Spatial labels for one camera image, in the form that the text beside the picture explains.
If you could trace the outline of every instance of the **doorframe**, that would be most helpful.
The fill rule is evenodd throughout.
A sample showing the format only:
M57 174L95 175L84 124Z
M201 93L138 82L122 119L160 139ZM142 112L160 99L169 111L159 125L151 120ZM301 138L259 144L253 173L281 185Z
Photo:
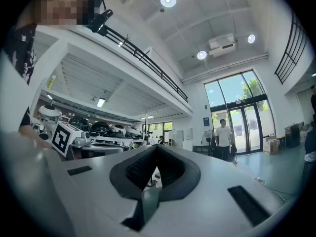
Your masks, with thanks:
M260 144L260 148L256 149L256 150L251 150L251 145L250 145L250 135L249 135L249 126L248 126L248 119L246 116L246 112L245 112L245 108L247 107L254 107L255 110L255 114L257 117L257 124L258 124L258 130L259 130L259 144ZM233 120L232 120L232 116L231 116L231 111L233 110L241 110L241 116L242 116L242 120L243 120L243 126L245 129L245 139L246 139L246 152L244 153L239 153L237 154L238 156L243 156L243 155L248 155L248 154L253 154L256 152L261 152L263 151L263 133L262 133L262 126L261 126L261 120L260 120L260 116L259 116L259 111L258 111L258 107L256 103L253 104L248 104L248 105L244 105L244 106L239 106L239 107L235 107L235 108L231 108L228 109L228 115L230 117L231 120L231 126L234 127L233 124Z

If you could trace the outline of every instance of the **floor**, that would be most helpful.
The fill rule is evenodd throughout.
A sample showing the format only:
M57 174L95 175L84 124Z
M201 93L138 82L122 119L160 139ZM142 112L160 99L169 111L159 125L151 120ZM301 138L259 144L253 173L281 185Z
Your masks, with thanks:
M293 149L280 150L276 155L265 152L237 157L237 162L246 164L266 186L277 190L289 200L300 190L304 168L304 143Z

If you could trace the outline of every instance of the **black pants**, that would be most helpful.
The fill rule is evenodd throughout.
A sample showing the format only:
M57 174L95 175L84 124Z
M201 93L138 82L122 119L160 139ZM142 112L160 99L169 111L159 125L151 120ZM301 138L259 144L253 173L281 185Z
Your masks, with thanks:
M228 160L229 146L218 147L218 159Z

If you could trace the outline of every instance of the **glass door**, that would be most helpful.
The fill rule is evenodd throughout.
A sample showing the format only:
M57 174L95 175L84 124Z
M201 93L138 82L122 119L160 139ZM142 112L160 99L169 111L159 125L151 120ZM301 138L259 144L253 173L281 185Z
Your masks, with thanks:
M262 150L262 129L256 105L229 110L234 129L237 154L245 155Z

